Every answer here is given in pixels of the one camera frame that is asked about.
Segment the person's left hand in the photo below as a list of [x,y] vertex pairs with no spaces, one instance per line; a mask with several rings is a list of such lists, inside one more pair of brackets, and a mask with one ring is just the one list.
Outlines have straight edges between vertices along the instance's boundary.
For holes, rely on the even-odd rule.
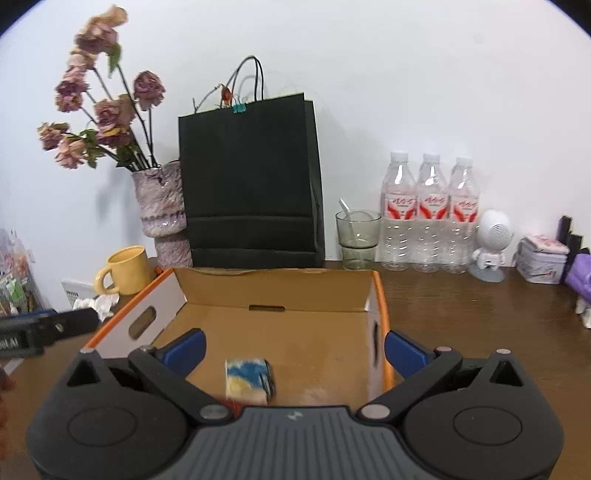
[[[14,381],[8,376],[4,369],[1,369],[0,394],[4,395],[15,387]],[[4,460],[8,451],[8,430],[7,424],[9,412],[4,398],[0,398],[0,458]]]

